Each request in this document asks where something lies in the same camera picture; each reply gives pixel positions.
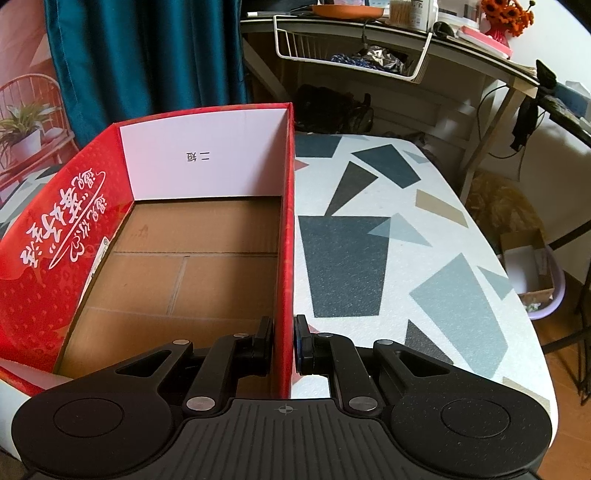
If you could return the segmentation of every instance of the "red cardboard box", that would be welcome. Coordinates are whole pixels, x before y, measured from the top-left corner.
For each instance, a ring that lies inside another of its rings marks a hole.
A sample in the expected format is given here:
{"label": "red cardboard box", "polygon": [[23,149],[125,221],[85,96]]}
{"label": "red cardboard box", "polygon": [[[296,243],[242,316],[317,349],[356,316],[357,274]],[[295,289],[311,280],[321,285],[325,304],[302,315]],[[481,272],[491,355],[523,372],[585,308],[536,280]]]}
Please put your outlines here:
{"label": "red cardboard box", "polygon": [[111,125],[38,192],[0,241],[0,446],[54,384],[178,338],[196,347],[275,319],[269,379],[293,364],[290,104]]}

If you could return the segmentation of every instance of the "bottle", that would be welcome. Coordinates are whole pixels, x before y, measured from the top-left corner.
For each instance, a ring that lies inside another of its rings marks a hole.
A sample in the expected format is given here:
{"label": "bottle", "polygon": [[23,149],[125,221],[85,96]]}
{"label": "bottle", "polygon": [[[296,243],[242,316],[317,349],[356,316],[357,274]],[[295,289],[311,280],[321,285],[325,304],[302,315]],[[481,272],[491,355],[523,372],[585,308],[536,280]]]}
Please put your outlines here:
{"label": "bottle", "polygon": [[410,28],[428,32],[437,21],[439,6],[437,0],[412,0]]}

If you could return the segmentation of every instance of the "desk leg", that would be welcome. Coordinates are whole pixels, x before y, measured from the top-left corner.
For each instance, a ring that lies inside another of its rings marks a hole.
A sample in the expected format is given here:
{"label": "desk leg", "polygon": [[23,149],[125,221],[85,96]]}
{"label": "desk leg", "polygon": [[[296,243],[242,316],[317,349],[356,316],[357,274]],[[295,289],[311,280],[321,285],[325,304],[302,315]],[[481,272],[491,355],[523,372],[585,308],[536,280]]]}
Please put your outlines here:
{"label": "desk leg", "polygon": [[242,39],[242,49],[244,51],[244,62],[246,66],[263,86],[269,90],[273,98],[278,102],[291,102],[290,94],[287,93],[285,87],[244,38]]}
{"label": "desk leg", "polygon": [[462,175],[463,184],[462,189],[460,190],[460,201],[464,205],[466,204],[468,193],[470,193],[470,186],[472,185],[474,173],[495,142],[496,136],[499,133],[499,127],[501,127],[504,123],[511,121],[524,98],[524,93],[514,88],[509,88],[509,91],[507,92],[503,103],[499,107],[498,112],[492,119],[492,122],[488,126],[488,129],[482,137],[482,140],[464,167],[464,172]]}

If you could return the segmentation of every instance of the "black robotic gripper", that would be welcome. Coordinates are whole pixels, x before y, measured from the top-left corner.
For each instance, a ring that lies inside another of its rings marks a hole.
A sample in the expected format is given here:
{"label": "black robotic gripper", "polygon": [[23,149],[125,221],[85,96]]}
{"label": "black robotic gripper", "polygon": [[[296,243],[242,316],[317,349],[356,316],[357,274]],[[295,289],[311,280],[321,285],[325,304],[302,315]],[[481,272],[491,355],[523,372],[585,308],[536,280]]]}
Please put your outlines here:
{"label": "black robotic gripper", "polygon": [[177,340],[17,412],[31,480],[534,480],[551,423],[529,396],[391,340],[356,348],[294,319],[296,368],[330,398],[236,398],[271,366],[272,321],[209,349]]}

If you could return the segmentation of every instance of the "wire basket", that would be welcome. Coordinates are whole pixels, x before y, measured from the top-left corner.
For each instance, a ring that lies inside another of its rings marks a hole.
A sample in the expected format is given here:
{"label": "wire basket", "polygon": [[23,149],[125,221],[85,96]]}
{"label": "wire basket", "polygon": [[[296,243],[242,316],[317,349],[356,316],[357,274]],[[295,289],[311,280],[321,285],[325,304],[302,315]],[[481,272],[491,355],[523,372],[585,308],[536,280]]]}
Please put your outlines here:
{"label": "wire basket", "polygon": [[433,33],[427,35],[427,41],[420,53],[416,50],[407,50],[402,47],[395,49],[396,51],[407,55],[403,73],[399,74],[331,61],[330,59],[335,54],[345,54],[350,56],[357,53],[361,49],[363,41],[354,41],[328,34],[294,33],[278,27],[278,17],[279,15],[273,17],[275,51],[282,59],[360,70],[362,72],[370,72],[410,83],[421,83],[427,70],[429,63],[427,50],[431,43]]}

